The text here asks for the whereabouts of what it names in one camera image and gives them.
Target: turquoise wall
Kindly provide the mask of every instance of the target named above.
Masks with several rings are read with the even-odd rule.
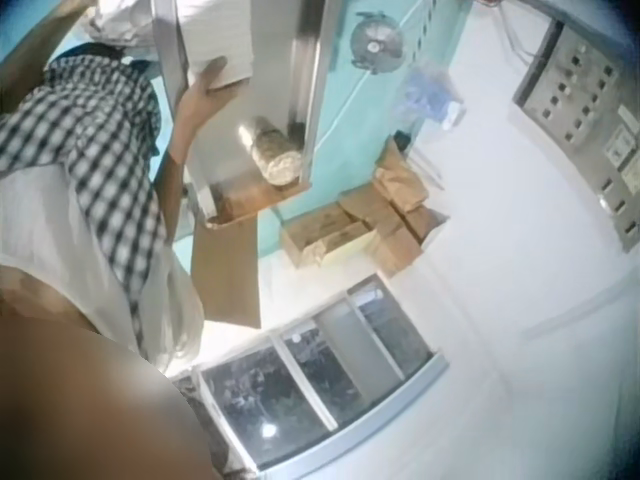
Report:
[[[418,62],[447,65],[471,4],[472,0],[345,0],[344,27],[336,38],[318,139],[325,136],[338,115],[342,116],[315,152],[311,190],[279,207],[285,220],[334,202],[341,192],[370,180],[386,138],[400,126],[393,109],[414,54]],[[366,73],[351,65],[351,32],[362,20],[358,12],[363,11],[382,11],[398,22],[405,20],[402,30],[407,62],[400,70],[364,78]],[[279,231],[277,216],[263,212],[259,218],[261,256],[279,248]]]

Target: plaid shirt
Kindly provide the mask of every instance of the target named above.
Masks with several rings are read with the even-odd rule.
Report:
[[[18,111],[0,116],[0,178],[29,167],[64,166],[127,295],[145,358],[138,301],[166,238],[148,176],[159,131],[150,82],[118,61],[88,55],[55,60]]]

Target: glass panel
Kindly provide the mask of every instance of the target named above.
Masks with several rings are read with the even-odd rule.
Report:
[[[316,325],[368,403],[385,398],[401,379],[346,300],[315,316]]]
[[[431,359],[433,353],[416,327],[377,280],[357,287],[350,295],[407,377]]]
[[[347,425],[367,410],[368,402],[313,322],[288,332],[284,342],[338,425]]]
[[[309,448],[328,433],[271,346],[202,376],[260,469]]]
[[[180,378],[174,381],[173,384],[187,400],[202,430],[204,430],[209,445],[211,464],[218,472],[224,472],[229,461],[229,445],[217,425],[213,422],[211,415],[209,415],[200,391],[190,376]]]

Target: wire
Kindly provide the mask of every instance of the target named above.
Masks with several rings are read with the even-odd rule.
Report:
[[[424,4],[426,4],[425,0],[417,0],[416,3],[413,5],[413,7],[411,7],[411,9],[404,16],[404,18],[399,22],[399,27],[401,29],[405,28],[407,22],[411,19],[411,17],[415,13],[415,11],[418,8],[420,8],[421,5],[424,5]],[[340,108],[340,111],[338,112],[338,114],[333,119],[333,122],[331,122],[331,126],[329,127],[327,132],[322,136],[322,138],[320,138],[320,140],[318,140],[318,142],[316,143],[316,147],[314,149],[314,152],[317,152],[318,150],[320,150],[320,148],[324,145],[324,143],[327,141],[327,139],[331,136],[331,134],[338,127],[338,125],[340,124],[340,120],[342,120],[342,117],[347,112],[347,109],[351,105],[351,102],[353,102],[353,99],[356,97],[356,95],[360,91],[360,88],[362,88],[362,85],[364,85],[364,82],[370,76],[371,76],[371,72],[370,71],[363,72],[362,76],[358,80],[358,83],[356,83],[355,87],[353,88],[353,90],[351,91],[349,96],[347,97],[347,100],[345,101],[344,105]]]
[[[507,41],[509,42],[509,47],[513,53],[518,57],[518,59],[524,63],[527,67],[531,66],[531,64],[538,60],[542,62],[546,62],[546,59],[540,55],[536,55],[535,53],[531,53],[527,51],[523,46],[518,34],[513,29],[511,22],[507,18],[507,14],[502,6],[502,2],[495,5],[498,11],[500,12],[500,17],[502,18],[502,23],[504,25],[505,33],[507,34]]]

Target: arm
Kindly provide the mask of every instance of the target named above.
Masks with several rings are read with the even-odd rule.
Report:
[[[169,245],[173,244],[178,228],[184,165],[191,144],[204,124],[226,107],[238,95],[243,85],[243,82],[238,82],[217,90],[209,90],[209,86],[224,70],[226,64],[224,57],[212,61],[183,95],[176,112],[169,149],[154,181]]]
[[[44,67],[60,42],[95,0],[63,0],[0,65],[0,113],[15,111],[42,84]]]

